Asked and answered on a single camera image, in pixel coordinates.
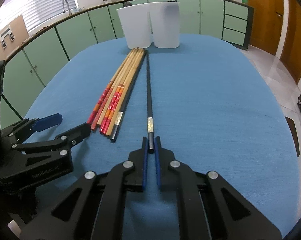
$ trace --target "white floor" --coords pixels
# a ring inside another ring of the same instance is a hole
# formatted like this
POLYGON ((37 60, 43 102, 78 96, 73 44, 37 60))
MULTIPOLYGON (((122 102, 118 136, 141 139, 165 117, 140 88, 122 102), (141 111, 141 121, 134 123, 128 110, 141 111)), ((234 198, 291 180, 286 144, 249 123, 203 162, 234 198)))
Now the white floor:
POLYGON ((281 106, 284 115, 293 119, 295 122, 300 148, 300 156, 296 156, 296 158, 298 158, 300 177, 300 197, 298 214, 296 216, 297 222, 301 216, 301 113, 297 106, 301 91, 286 67, 277 57, 253 46, 249 46, 247 51, 241 50, 241 52, 255 66, 268 84, 278 104, 281 106))

